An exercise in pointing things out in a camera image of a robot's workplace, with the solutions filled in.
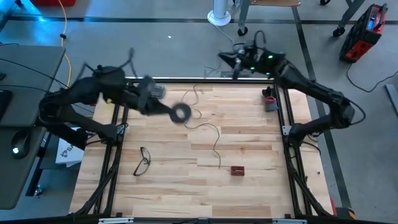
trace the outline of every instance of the red case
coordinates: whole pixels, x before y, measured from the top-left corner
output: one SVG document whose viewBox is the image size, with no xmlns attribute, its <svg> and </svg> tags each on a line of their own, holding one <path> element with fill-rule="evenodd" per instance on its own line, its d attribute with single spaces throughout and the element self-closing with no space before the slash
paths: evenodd
<svg viewBox="0 0 398 224">
<path fill-rule="evenodd" d="M 58 0 L 30 0 L 35 6 L 60 6 Z M 65 7 L 74 6 L 76 0 L 61 0 L 62 5 Z"/>
</svg>

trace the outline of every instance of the wooden tabletop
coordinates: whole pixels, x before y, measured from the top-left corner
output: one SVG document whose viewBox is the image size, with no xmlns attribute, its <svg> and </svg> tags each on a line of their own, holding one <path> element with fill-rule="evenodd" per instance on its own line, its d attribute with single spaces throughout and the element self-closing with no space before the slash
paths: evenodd
<svg viewBox="0 0 398 224">
<path fill-rule="evenodd" d="M 196 97 L 193 85 L 166 85 L 167 94 L 163 99 L 166 105 L 181 101 L 188 91 L 183 100 L 195 109 L 188 127 L 211 123 L 218 128 L 220 139 L 215 150 L 221 155 L 220 169 L 218 155 L 213 151 L 218 137 L 215 128 L 187 129 L 173 124 L 168 116 L 147 117 L 130 110 L 112 213 L 123 212 L 125 217 L 170 218 L 293 215 L 278 115 L 276 111 L 264 111 L 261 90 L 265 87 L 198 85 Z M 310 121 L 306 96 L 294 90 L 289 91 L 289 95 L 295 122 Z M 113 107 L 100 100 L 94 120 L 110 123 Z M 150 152 L 151 164 L 145 174 L 134 177 L 134 169 L 142 159 L 140 147 Z M 78 210 L 97 187 L 104 152 L 105 146 L 100 143 L 86 148 L 71 212 Z M 308 187 L 331 212 L 319 152 L 303 144 L 301 153 Z M 245 176 L 231 176 L 231 166 L 244 166 Z M 298 186 L 297 192 L 304 211 Z M 107 194 L 105 190 L 103 207 Z"/>
</svg>

